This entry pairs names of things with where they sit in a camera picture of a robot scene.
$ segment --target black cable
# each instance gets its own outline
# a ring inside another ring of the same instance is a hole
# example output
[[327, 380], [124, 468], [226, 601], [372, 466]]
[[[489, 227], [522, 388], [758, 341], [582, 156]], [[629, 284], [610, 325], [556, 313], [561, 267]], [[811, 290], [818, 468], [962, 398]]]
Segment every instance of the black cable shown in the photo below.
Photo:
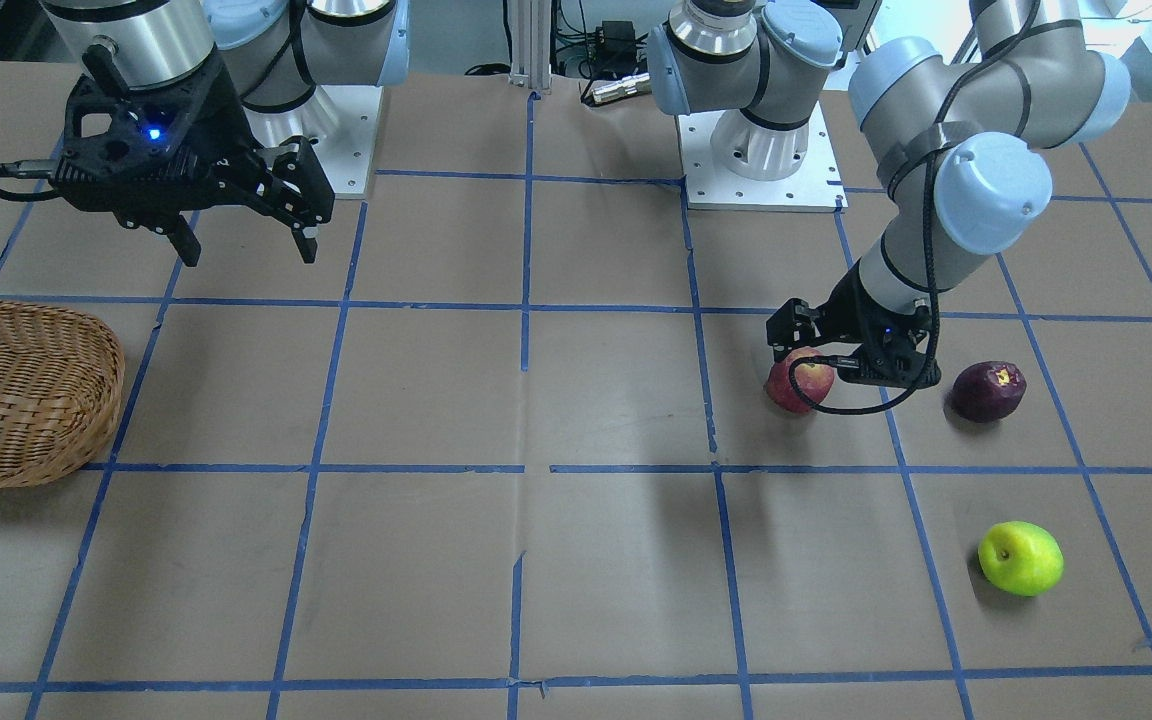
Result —
[[[15, 177], [10, 169], [10, 165], [0, 162], [0, 179]], [[44, 190], [40, 192], [14, 192], [10, 190], [3, 190], [0, 187], [0, 200], [12, 200], [12, 202], [40, 202], [40, 200], [54, 200], [60, 197], [60, 192], [52, 188], [52, 190]]]
[[[941, 108], [937, 111], [935, 119], [932, 124], [938, 126], [945, 122], [945, 119], [950, 114], [950, 107], [957, 99], [958, 92], [963, 90], [969, 82], [980, 76], [980, 73], [993, 67], [998, 61], [1005, 59], [1009, 55], [1016, 46], [1021, 45], [1029, 36], [1030, 29], [1034, 26], [1034, 20], [1038, 18], [1038, 10], [1041, 9], [1043, 0], [1033, 0], [1029, 5], [1029, 14], [1025, 15], [1025, 22], [1021, 24], [1020, 30], [1016, 31], [1015, 36], [1011, 36], [1007, 44], [995, 54], [991, 55], [982, 63], [975, 65], [968, 71], [961, 74], [954, 85], [950, 86], [950, 91], [945, 96], [945, 100], [941, 101]], [[909, 387], [900, 393], [899, 396], [893, 397], [890, 401], [882, 402], [881, 406], [872, 407], [827, 407], [820, 406], [814, 402], [811, 397], [806, 396], [803, 388], [799, 387], [797, 378], [794, 377], [795, 369], [798, 365], [818, 365], [828, 364], [823, 363], [823, 357], [799, 357], [794, 363], [790, 363], [788, 367], [788, 381], [790, 381], [790, 387], [794, 388], [795, 395], [799, 396], [799, 400], [805, 402], [806, 406], [812, 407], [813, 410], [823, 411], [827, 415], [872, 415], [872, 414], [884, 414], [884, 411], [890, 410], [893, 407], [900, 406], [901, 402], [905, 402], [916, 389], [918, 389], [919, 382], [927, 377], [931, 369], [937, 363], [937, 348], [940, 346], [941, 340], [941, 302], [940, 302], [940, 288], [937, 287], [937, 258], [934, 258], [934, 250], [932, 247], [932, 200], [934, 199], [934, 187], [937, 187], [937, 158], [943, 152], [942, 150], [937, 150], [929, 152], [925, 158], [919, 160], [919, 165], [925, 165], [925, 174], [923, 179], [923, 260], [924, 270], [927, 273], [927, 295], [929, 304], [931, 305], [932, 313], [932, 328], [927, 336], [927, 354], [923, 356], [923, 369], [919, 373], [915, 376], [914, 380], [910, 381]]]
[[591, 103], [591, 92], [594, 90], [594, 79], [598, 79], [599, 74], [602, 73], [604, 69], [607, 69], [607, 65], [611, 63], [612, 60], [624, 55], [627, 51], [634, 50], [635, 69], [637, 69], [637, 61], [639, 61], [639, 55], [637, 54], [639, 54], [639, 50], [643, 47], [643, 41], [645, 41], [649, 33], [635, 37], [634, 46], [626, 46], [621, 47], [621, 50], [614, 51], [614, 53], [604, 58], [602, 61], [599, 61], [599, 65], [596, 67], [593, 63], [590, 63], [589, 82], [585, 83], [585, 90], [582, 90], [579, 94], [582, 104], [589, 105]]
[[271, 74], [274, 74], [274, 68], [278, 67], [279, 61], [283, 59], [283, 55], [287, 55], [287, 51], [291, 48], [297, 37], [301, 36], [301, 21], [304, 17], [305, 0], [291, 0], [291, 8], [287, 12], [287, 40], [283, 40], [283, 45], [279, 46], [274, 56], [270, 59], [270, 62], [265, 65], [265, 68], [262, 69], [259, 76], [256, 76], [251, 85], [238, 94], [240, 101], [245, 101], [249, 96], [256, 92], [257, 88], [264, 85]]
[[513, 65], [513, 32], [509, 32], [509, 0], [500, 0], [500, 13], [503, 15], [503, 45], [509, 51], [509, 65]]

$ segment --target mounting plate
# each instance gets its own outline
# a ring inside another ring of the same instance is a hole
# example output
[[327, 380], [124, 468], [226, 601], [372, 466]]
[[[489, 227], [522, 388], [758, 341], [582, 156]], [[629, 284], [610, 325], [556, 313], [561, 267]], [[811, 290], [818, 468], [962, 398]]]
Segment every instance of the mounting plate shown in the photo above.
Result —
[[708, 145], [721, 109], [679, 118], [679, 147], [687, 175], [687, 206], [698, 210], [775, 210], [783, 213], [833, 213], [846, 209], [842, 176], [833, 156], [820, 105], [809, 120], [808, 152], [799, 172], [782, 181], [737, 176], [714, 159]]

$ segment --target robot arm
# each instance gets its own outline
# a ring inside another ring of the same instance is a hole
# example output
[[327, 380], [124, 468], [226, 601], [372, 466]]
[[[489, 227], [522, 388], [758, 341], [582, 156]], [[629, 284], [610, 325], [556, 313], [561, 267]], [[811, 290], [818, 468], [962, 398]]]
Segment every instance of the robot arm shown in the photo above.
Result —
[[41, 5], [86, 71], [65, 106], [60, 158], [0, 164], [0, 179], [45, 179], [51, 190], [0, 197], [108, 211], [168, 237], [191, 266], [200, 245], [183, 211], [247, 205], [287, 225], [301, 259], [314, 260], [335, 194], [310, 132], [262, 143], [247, 112], [305, 101], [319, 81], [402, 82], [406, 0]]
[[657, 105], [669, 115], [727, 109], [710, 146], [727, 169], [787, 179], [808, 151], [808, 120], [841, 55], [838, 21], [808, 0], [681, 0], [647, 38]]
[[[1078, 1], [972, 0], [972, 15], [982, 63], [943, 65], [926, 41], [902, 38], [856, 70], [852, 109], [900, 213], [823, 305], [790, 300], [768, 319], [778, 361], [795, 347], [859, 343], [828, 359], [844, 381], [937, 384], [937, 296], [1020, 240], [1051, 200], [1051, 173], [1029, 147], [1091, 141], [1123, 113], [1128, 71], [1087, 51]], [[929, 336], [931, 357], [916, 350]]]

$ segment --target table surface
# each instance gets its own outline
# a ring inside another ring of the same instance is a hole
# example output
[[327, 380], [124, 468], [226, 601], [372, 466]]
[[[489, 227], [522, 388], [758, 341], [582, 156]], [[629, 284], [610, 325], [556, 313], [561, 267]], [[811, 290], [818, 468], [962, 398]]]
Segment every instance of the table surface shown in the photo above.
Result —
[[[0, 161], [76, 76], [0, 65]], [[314, 265], [245, 210], [182, 268], [0, 200], [0, 297], [128, 359], [109, 449], [0, 493], [0, 717], [1152, 717], [1152, 105], [1044, 152], [1051, 209], [945, 297], [946, 374], [1029, 381], [975, 427], [947, 382], [763, 395], [765, 316], [895, 211], [844, 94], [849, 209], [735, 213], [685, 207], [652, 101], [554, 82], [393, 88]], [[970, 564], [1005, 520], [1064, 547], [1046, 596]]]

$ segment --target metal pole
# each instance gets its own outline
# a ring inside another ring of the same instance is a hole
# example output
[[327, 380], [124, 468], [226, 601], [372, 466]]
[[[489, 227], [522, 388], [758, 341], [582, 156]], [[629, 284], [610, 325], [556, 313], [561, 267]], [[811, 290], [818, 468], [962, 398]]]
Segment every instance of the metal pole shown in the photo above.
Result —
[[509, 0], [513, 61], [509, 82], [550, 93], [550, 18], [553, 0]]

